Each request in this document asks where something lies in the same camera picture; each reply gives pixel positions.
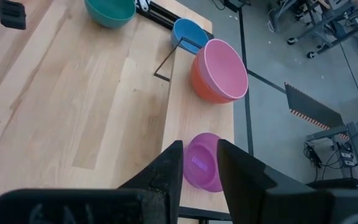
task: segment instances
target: blue bowl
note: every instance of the blue bowl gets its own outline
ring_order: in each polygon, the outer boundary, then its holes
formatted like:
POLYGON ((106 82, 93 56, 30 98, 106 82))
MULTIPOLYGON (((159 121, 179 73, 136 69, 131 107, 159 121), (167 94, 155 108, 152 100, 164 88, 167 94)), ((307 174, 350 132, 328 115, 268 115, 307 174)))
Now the blue bowl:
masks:
MULTIPOLYGON (((201 45, 202 47, 205 47, 206 43, 208 43, 208 36, 204 30, 189 19, 178 19, 174 23, 171 34, 171 42, 173 47, 179 43, 182 37, 185 37, 201 45)), ((179 46, 192 54, 196 54, 199 51, 198 47, 184 40, 181 41, 179 46)))
POLYGON ((133 0, 85 0, 89 15, 99 24, 119 28, 136 14, 133 0))

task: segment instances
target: concrete floor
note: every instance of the concrete floor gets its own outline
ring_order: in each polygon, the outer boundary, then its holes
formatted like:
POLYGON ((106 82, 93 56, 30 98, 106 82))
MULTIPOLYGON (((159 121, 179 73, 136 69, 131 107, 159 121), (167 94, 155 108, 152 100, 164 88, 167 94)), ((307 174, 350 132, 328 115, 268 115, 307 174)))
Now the concrete floor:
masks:
MULTIPOLYGON (((215 37, 231 44, 241 55, 238 13, 218 10, 212 2, 221 6, 218 0, 178 1, 212 21, 215 37)), ((308 59, 306 54, 320 43, 310 37, 287 45, 289 37, 307 27, 286 12, 280 19, 280 32, 272 33, 267 26, 267 4, 268 0, 252 1, 252 6, 243 8, 248 69, 282 88, 284 82, 290 83, 340 113, 345 123, 358 120, 358 42, 349 39, 308 59)), ((249 91, 254 156, 300 182, 313 181, 315 169, 303 155, 303 143, 306 135, 321 129, 292 115, 285 94, 252 76, 249 91)), ((247 151, 245 99, 235 102, 234 116, 235 144, 247 151)), ((328 142, 316 146, 324 163, 332 154, 328 146, 328 142)), ((335 177, 341 177, 341 173, 327 169, 324 179, 335 177)))

